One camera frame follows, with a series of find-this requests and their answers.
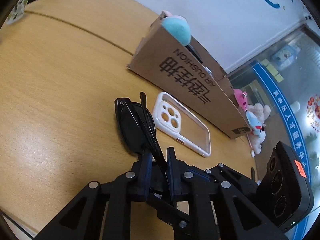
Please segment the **black sunglasses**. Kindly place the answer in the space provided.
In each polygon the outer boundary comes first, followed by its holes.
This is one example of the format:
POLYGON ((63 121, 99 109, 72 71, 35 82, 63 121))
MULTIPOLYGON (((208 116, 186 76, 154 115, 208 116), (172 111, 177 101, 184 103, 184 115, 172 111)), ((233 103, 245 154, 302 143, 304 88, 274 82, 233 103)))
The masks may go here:
POLYGON ((140 102, 117 98, 114 107, 122 139, 129 150, 139 159, 151 154, 160 170, 166 172, 167 163, 156 138, 155 122, 146 106, 146 94, 140 92, 140 102))

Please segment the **white clear phone case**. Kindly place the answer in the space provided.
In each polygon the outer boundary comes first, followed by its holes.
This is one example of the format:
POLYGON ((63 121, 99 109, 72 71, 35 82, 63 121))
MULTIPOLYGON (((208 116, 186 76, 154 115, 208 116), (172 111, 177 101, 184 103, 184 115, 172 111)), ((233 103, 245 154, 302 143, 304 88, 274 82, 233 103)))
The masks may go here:
POLYGON ((170 94, 158 94, 152 116, 156 128, 172 139, 205 158, 211 155, 208 127, 170 94))

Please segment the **pig plush teal shorts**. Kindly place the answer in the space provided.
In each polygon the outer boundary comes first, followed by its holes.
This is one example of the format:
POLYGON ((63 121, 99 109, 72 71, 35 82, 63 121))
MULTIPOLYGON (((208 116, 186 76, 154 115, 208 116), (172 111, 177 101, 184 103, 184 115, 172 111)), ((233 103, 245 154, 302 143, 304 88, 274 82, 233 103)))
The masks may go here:
POLYGON ((187 20, 167 10, 163 10, 162 14, 161 26, 181 45, 187 46, 191 42, 191 31, 187 20))

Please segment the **white grey stapler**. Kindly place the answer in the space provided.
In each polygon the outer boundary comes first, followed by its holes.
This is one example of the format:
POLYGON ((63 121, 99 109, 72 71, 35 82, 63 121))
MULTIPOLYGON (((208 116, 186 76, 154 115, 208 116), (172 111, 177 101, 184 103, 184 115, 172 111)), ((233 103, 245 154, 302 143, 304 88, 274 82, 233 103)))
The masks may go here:
POLYGON ((207 73, 210 75, 210 77, 213 79, 212 71, 211 71, 208 67, 205 67, 205 70, 206 70, 207 73))

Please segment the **black box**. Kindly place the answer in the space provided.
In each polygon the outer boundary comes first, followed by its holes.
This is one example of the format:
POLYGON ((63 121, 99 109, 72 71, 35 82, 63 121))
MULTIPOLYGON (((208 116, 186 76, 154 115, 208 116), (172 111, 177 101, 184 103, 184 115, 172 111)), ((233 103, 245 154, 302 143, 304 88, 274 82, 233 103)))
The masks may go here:
POLYGON ((199 53, 197 52, 197 50, 191 45, 191 44, 188 44, 185 46, 189 52, 199 61, 199 63, 203 64, 203 61, 199 55, 199 53))

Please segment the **black pen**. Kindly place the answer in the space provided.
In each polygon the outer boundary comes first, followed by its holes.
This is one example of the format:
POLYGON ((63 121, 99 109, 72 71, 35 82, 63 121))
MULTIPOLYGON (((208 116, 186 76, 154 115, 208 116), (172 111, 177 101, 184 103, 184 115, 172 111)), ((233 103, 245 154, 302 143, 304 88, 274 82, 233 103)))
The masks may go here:
POLYGON ((255 170, 253 167, 251 167, 251 178, 252 180, 255 180, 255 170))

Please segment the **pink transparent pen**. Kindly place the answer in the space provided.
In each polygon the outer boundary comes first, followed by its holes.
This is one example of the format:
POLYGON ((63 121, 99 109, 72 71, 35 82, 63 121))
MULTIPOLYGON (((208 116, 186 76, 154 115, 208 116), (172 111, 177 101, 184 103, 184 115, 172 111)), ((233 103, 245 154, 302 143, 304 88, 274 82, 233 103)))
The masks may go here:
POLYGON ((249 146, 250 146, 250 149, 253 150, 253 148, 252 148, 252 143, 251 143, 251 141, 250 141, 249 135, 247 134, 246 137, 247 137, 247 140, 248 140, 248 144, 249 144, 249 146))

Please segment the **white dog plush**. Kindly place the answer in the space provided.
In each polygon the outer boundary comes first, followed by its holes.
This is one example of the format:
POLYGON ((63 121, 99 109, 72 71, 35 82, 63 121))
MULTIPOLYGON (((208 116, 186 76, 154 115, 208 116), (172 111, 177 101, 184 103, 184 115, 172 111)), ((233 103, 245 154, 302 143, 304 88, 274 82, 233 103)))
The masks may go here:
POLYGON ((262 149, 262 143, 264 142, 264 140, 266 138, 265 131, 263 131, 261 133, 260 137, 253 135, 253 134, 249 134, 249 137, 250 137, 250 141, 252 143, 252 148, 253 148, 255 155, 260 154, 261 149, 262 149))

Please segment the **blue elephant plush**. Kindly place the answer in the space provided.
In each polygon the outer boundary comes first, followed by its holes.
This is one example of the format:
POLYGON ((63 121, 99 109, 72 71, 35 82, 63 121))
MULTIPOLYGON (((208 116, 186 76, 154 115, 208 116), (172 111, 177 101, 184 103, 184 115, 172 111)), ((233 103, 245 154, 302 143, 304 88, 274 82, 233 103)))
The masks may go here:
POLYGON ((264 131, 263 124, 259 121, 257 116, 250 111, 246 112, 246 117, 251 128, 252 134, 260 137, 261 133, 264 131))

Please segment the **beige bunny plush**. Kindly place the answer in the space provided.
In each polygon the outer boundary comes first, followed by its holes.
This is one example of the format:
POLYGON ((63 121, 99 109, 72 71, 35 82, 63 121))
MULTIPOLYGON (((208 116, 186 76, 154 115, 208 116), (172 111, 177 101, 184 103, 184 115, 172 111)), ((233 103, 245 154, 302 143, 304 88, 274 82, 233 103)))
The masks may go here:
POLYGON ((265 120, 270 116, 271 108, 269 105, 262 105, 256 103, 255 105, 248 105, 248 111, 252 112, 257 119, 265 126, 265 120))

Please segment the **pink bear plush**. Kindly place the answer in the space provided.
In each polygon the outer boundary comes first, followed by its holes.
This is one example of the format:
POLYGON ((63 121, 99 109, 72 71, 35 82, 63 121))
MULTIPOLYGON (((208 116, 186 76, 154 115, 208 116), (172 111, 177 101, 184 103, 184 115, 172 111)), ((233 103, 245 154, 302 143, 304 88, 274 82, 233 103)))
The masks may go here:
POLYGON ((240 89, 233 89, 233 92, 239 107, 241 107, 244 112, 247 112, 247 108, 248 108, 247 92, 242 91, 240 89))

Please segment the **yellow sticky notes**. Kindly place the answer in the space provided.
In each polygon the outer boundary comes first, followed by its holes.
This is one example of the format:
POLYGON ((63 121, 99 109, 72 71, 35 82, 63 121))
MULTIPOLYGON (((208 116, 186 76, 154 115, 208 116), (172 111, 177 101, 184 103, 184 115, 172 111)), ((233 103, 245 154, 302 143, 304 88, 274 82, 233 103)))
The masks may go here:
POLYGON ((274 77, 277 83, 281 83, 284 80, 283 76, 277 71, 275 66, 268 61, 268 59, 263 59, 261 64, 268 70, 268 72, 274 77))

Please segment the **blue cartoon tissue pack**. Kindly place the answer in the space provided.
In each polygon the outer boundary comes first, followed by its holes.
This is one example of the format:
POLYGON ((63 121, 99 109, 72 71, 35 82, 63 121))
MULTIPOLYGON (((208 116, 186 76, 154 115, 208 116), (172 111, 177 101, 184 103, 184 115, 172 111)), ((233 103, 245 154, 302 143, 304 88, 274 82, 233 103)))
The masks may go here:
POLYGON ((297 45, 285 45, 279 51, 271 56, 272 61, 276 64, 277 71, 283 71, 291 66, 297 58, 301 48, 297 45))

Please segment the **brown cardboard box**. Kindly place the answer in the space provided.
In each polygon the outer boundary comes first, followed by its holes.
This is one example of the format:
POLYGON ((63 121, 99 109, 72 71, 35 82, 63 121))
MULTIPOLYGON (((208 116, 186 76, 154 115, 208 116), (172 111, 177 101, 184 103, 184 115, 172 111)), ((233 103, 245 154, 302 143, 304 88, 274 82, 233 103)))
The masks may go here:
POLYGON ((232 139, 251 131, 226 72, 192 38, 203 64, 162 26, 161 13, 137 47, 129 69, 169 93, 232 139), (213 79, 205 70, 208 67, 213 79))

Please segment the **paper cup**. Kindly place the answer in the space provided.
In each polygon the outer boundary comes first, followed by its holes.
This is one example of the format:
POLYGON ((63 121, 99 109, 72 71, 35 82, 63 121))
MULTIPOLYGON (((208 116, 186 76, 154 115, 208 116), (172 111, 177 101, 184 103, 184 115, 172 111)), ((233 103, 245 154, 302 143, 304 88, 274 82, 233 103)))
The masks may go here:
POLYGON ((15 4, 15 6, 12 9, 11 13, 7 17, 7 20, 6 20, 7 25, 13 24, 13 23, 17 22, 18 20, 20 20, 23 17, 24 11, 25 11, 25 7, 26 7, 28 1, 29 0, 19 0, 15 4))

